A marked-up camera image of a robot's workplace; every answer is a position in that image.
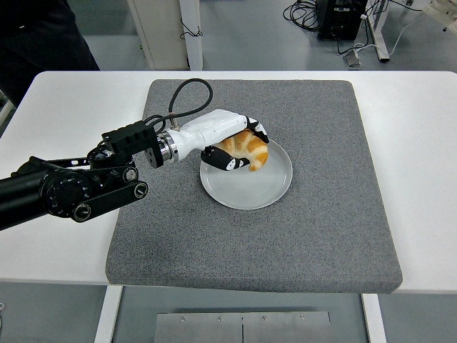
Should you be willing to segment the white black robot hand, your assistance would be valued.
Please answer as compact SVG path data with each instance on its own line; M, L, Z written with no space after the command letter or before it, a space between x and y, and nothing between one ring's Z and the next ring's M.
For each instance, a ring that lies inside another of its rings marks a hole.
M217 169L232 171L247 166L262 169L269 158L268 137L259 121L232 111L216 109L184 124L167 129L171 160L181 161L193 150Z

